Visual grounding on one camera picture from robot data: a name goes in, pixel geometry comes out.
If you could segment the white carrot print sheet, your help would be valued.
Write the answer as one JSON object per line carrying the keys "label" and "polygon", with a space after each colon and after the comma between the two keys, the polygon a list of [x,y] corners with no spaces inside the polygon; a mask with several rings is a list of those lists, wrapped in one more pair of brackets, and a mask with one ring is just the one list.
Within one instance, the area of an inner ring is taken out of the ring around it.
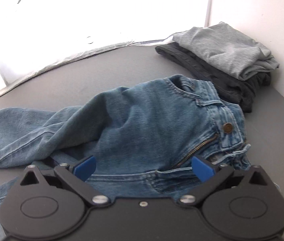
{"label": "white carrot print sheet", "polygon": [[209,0],[0,0],[0,96],[73,59],[203,26]]}

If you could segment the folded black garment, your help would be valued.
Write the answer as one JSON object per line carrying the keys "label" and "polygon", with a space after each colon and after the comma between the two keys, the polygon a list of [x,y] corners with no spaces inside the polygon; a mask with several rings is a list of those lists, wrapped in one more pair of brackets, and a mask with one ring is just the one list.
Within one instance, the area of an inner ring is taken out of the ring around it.
{"label": "folded black garment", "polygon": [[254,98],[260,87],[271,84],[271,74],[260,72],[246,81],[240,81],[209,65],[176,42],[156,46],[156,52],[186,68],[195,79],[211,81],[219,97],[238,104],[244,113],[251,113]]}

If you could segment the folded grey garment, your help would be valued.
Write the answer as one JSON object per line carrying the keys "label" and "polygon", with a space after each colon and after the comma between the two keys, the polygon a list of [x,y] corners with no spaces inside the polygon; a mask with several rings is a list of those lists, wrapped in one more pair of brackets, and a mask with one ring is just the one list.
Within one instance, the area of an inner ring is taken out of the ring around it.
{"label": "folded grey garment", "polygon": [[224,22],[210,27],[193,27],[174,35],[172,40],[240,81],[279,68],[270,49]]}

